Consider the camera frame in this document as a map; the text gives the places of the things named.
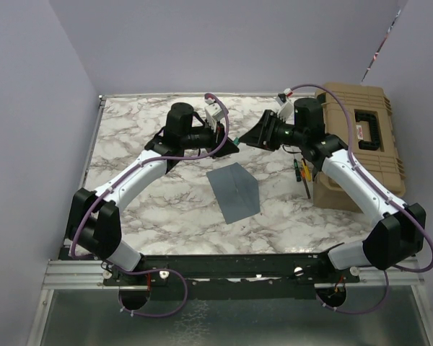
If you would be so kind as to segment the grey-blue envelope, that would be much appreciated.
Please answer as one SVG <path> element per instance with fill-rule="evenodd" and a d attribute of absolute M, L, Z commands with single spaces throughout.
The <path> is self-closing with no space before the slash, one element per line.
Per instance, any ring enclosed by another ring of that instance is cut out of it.
<path fill-rule="evenodd" d="M 226 224 L 259 214 L 258 180 L 239 163 L 206 173 Z"/>

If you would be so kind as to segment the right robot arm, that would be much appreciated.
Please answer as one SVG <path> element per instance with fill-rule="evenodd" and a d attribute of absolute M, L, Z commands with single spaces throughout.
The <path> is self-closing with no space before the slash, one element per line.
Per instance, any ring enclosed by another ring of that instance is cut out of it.
<path fill-rule="evenodd" d="M 317 264 L 318 276 L 333 282 L 350 267 L 386 270 L 420 252 L 425 210 L 417 203 L 408 205 L 386 189 L 359 164 L 338 136 L 326 133 L 319 101 L 300 98 L 292 107 L 292 124 L 274 111 L 266 110 L 256 125 L 240 137 L 240 142 L 267 151 L 278 150 L 283 145 L 299 148 L 318 172 L 343 189 L 372 226 L 366 239 L 328 250 L 328 258 Z"/>

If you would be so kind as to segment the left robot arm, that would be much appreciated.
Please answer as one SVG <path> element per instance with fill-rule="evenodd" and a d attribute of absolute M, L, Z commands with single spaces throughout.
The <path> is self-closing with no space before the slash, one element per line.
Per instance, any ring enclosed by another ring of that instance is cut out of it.
<path fill-rule="evenodd" d="M 200 119 L 194 108 L 184 102 L 173 104 L 165 125 L 147 142 L 139 156 L 116 177 L 73 196 L 66 237 L 71 240 L 69 254 L 77 259 L 81 246 L 95 257 L 120 268 L 129 284 L 140 283 L 145 267 L 142 255 L 122 239 L 121 214 L 143 190 L 169 173 L 179 162 L 187 161 L 187 150 L 203 150 L 197 159 L 218 158 L 237 153 L 229 139 L 228 110 L 213 94 L 205 94 L 206 117 Z M 199 119 L 200 125 L 193 121 Z"/>

